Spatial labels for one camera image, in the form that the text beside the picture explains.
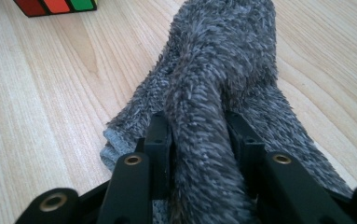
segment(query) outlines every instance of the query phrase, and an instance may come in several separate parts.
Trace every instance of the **wood grain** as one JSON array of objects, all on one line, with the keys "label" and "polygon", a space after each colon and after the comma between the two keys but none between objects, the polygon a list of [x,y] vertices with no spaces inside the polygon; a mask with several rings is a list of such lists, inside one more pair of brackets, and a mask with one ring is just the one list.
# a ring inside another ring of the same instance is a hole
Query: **wood grain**
[{"label": "wood grain", "polygon": [[[184,0],[100,1],[28,19],[0,1],[0,223],[37,195],[110,178],[105,123],[167,41]],[[320,150],[357,186],[357,1],[274,1],[279,86]]]}]

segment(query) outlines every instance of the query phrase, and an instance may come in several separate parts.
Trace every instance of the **rubik's cube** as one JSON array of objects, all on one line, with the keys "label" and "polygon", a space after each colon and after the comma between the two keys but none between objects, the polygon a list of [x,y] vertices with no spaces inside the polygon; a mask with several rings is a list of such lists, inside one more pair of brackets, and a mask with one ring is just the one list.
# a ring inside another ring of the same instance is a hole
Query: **rubik's cube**
[{"label": "rubik's cube", "polygon": [[97,9],[97,0],[14,0],[14,2],[28,17]]}]

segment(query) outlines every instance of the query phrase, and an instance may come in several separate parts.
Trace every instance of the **wooden table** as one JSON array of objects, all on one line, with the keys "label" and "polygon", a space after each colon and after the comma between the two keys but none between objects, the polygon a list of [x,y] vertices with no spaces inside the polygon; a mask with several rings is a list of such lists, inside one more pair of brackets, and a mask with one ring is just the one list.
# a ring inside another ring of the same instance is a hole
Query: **wooden table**
[{"label": "wooden table", "polygon": [[[26,18],[0,1],[0,223],[44,191],[80,194],[110,178],[105,123],[167,41],[184,0],[99,1]],[[351,187],[357,186],[357,1],[275,0],[279,85]]]}]

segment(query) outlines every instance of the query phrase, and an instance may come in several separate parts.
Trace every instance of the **red cube face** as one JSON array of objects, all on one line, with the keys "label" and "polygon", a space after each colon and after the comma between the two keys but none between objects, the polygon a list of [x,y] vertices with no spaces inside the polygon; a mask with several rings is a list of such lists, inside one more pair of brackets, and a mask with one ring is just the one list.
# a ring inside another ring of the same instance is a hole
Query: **red cube face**
[{"label": "red cube face", "polygon": [[28,17],[48,15],[38,0],[15,0],[15,2]]}]

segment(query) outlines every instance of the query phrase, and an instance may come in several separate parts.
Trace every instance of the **gray fuzzy sock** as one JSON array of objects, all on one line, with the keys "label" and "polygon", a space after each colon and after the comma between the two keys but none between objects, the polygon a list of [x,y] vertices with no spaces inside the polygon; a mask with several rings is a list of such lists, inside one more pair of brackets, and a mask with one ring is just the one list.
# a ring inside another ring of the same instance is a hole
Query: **gray fuzzy sock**
[{"label": "gray fuzzy sock", "polygon": [[230,148],[225,110],[247,119],[267,151],[296,156],[322,186],[350,195],[277,88],[275,41],[270,0],[192,0],[174,17],[155,68],[108,123],[101,152],[113,170],[144,137],[151,116],[164,110],[179,144],[170,209],[155,202],[154,223],[256,221]]}]

